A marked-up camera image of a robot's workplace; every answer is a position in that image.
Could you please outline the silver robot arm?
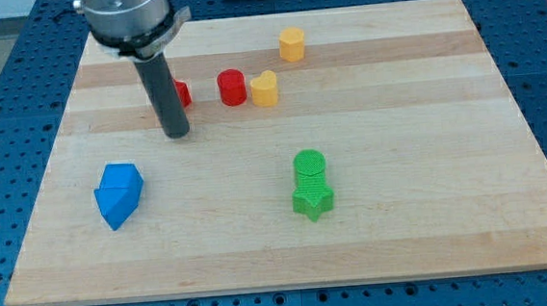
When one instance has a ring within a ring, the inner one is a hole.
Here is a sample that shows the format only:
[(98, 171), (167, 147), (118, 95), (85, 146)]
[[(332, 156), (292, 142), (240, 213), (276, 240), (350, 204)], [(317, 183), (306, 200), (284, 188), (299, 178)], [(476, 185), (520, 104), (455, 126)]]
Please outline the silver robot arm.
[(192, 18), (189, 8), (170, 0), (73, 0), (73, 9), (106, 53), (138, 63), (160, 55)]

